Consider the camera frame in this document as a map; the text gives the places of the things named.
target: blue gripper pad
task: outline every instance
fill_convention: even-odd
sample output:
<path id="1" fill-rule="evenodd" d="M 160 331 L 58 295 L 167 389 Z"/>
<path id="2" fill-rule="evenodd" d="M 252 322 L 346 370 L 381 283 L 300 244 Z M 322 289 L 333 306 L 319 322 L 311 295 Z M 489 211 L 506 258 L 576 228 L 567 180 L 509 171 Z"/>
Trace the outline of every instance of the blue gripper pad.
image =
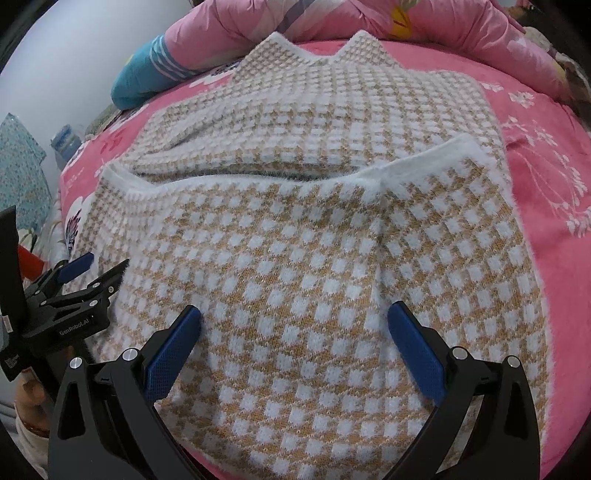
<path id="1" fill-rule="evenodd" d="M 62 284 L 71 282 L 76 277 L 80 277 L 84 272 L 88 272 L 94 261 L 95 256 L 90 252 L 76 258 L 61 268 L 60 274 L 57 276 L 57 281 Z"/>
<path id="2" fill-rule="evenodd" d="M 398 304 L 388 310 L 388 329 L 402 360 L 410 370 L 421 393 L 439 405 L 445 397 L 444 369 L 412 319 Z"/>
<path id="3" fill-rule="evenodd" d="M 170 326 L 168 338 L 145 372 L 144 397 L 150 403 L 166 398 L 201 335 L 201 312 L 190 306 Z"/>

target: bed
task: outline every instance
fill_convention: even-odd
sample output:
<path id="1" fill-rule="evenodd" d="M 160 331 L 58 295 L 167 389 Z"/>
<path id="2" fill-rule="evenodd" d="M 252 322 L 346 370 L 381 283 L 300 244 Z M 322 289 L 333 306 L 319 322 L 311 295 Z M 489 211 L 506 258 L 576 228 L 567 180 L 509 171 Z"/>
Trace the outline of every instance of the bed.
<path id="1" fill-rule="evenodd" d="M 328 56 L 345 43 L 314 41 L 300 46 L 313 54 Z M 591 411 L 591 306 L 587 295 L 591 287 L 587 272 L 591 261 L 591 140 L 569 107 L 508 74 L 440 46 L 393 41 L 383 41 L 382 46 L 406 69 L 445 68 L 474 78 L 501 127 L 512 193 L 548 304 L 550 331 L 542 335 L 546 335 L 551 351 L 551 401 L 542 438 L 543 478 L 573 443 Z M 88 215 L 104 166 L 126 152 L 156 112 L 224 86 L 237 65 L 239 61 L 157 95 L 142 107 L 123 114 L 83 145 L 63 171 L 60 182 L 60 206 L 69 251 Z M 233 478 L 197 456 L 220 478 Z"/>

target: red object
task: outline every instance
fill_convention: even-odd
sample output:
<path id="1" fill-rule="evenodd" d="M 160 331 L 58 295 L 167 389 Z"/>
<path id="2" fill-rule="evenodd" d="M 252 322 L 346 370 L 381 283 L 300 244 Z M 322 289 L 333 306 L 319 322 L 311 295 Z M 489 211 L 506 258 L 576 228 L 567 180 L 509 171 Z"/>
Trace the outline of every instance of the red object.
<path id="1" fill-rule="evenodd" d="M 21 268 L 21 276 L 31 281 L 41 275 L 45 267 L 45 263 L 41 258 L 33 255 L 21 245 L 18 246 L 18 265 Z"/>

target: yellow pattern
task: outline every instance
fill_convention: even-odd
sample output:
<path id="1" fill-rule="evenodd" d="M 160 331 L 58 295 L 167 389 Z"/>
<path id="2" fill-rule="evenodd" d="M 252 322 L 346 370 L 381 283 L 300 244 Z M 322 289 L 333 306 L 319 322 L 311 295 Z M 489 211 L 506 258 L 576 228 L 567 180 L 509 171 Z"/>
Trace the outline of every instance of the yellow pattern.
<path id="1" fill-rule="evenodd" d="M 396 7 L 392 11 L 391 17 L 394 23 L 392 26 L 392 36 L 400 40 L 408 40 L 413 34 L 408 14 L 401 7 Z"/>

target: white wall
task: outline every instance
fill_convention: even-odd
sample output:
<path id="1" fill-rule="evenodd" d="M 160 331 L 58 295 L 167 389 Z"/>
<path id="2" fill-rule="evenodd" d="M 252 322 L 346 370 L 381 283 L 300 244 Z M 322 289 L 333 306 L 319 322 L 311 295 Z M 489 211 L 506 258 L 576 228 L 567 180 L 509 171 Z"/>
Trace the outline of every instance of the white wall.
<path id="1" fill-rule="evenodd" d="M 189 0 L 59 0 L 29 30 L 0 73 L 0 121 L 13 113 L 45 149 L 52 191 L 53 135 L 65 124 L 85 129 L 134 51 L 190 10 Z"/>

